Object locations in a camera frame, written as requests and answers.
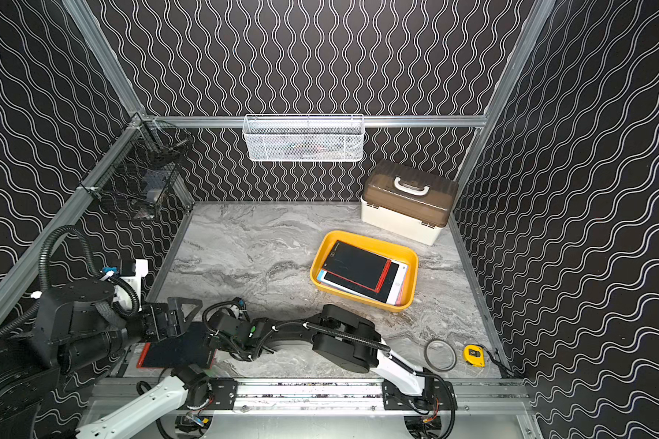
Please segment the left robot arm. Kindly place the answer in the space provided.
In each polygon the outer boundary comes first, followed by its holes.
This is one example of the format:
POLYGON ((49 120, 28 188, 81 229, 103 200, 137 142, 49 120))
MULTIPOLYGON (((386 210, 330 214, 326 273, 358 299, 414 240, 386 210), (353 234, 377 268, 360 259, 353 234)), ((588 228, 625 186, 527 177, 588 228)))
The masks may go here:
POLYGON ((38 281, 33 307, 0 329, 0 438, 31 437, 43 402, 68 376, 135 343, 182 336, 202 307, 182 297, 141 304, 130 283, 95 265, 85 234, 71 225, 42 244, 38 281), (67 234, 82 245, 91 276, 54 286, 51 254, 67 234))

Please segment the yellow storage tray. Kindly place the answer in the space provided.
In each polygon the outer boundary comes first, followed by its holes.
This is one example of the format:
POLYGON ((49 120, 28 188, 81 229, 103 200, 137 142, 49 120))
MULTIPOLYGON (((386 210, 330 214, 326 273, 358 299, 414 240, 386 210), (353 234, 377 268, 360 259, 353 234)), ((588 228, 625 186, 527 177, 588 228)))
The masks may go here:
POLYGON ((329 232, 310 269, 321 291, 393 313, 412 305, 419 257, 404 246, 351 232, 329 232))

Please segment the large red writing tablet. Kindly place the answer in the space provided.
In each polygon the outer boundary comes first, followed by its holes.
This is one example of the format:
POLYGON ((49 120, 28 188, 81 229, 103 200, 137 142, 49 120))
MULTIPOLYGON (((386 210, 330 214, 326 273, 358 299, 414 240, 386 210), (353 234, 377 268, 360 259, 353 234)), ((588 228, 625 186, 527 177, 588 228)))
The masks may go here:
POLYGON ((207 329, 193 322, 187 332, 177 338, 146 343, 137 362, 139 369, 168 369, 195 364, 210 369, 215 351, 207 345, 207 329))

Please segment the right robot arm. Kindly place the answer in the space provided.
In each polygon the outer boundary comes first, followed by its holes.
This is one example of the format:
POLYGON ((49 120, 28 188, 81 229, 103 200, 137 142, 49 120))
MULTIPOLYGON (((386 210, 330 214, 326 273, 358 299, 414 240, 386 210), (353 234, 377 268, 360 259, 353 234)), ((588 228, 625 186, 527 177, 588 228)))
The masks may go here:
POLYGON ((210 305, 202 313, 208 340, 235 360, 256 361, 293 345, 353 373, 383 379, 382 399, 388 410, 408 410, 430 417, 458 409, 453 385, 434 371, 401 357, 377 332, 375 324, 338 307, 324 305, 309 318, 250 318, 241 298, 210 305))

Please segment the blue white writing tablet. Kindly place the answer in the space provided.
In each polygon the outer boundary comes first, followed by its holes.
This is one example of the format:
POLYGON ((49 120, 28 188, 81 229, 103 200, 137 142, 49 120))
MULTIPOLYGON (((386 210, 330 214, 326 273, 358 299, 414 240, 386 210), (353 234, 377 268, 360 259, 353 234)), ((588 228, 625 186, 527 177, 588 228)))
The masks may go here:
POLYGON ((384 283, 378 292, 373 292, 372 290, 362 287, 360 285, 355 285, 354 283, 342 279, 335 274, 330 274, 325 270, 321 270, 318 275, 318 281, 322 285, 332 287, 334 289, 340 290, 348 294, 354 294, 355 296, 362 296, 368 298, 375 302, 383 303, 386 305, 396 305, 398 298, 401 294, 401 288, 397 286, 395 282, 396 270, 391 268, 384 279, 384 283))

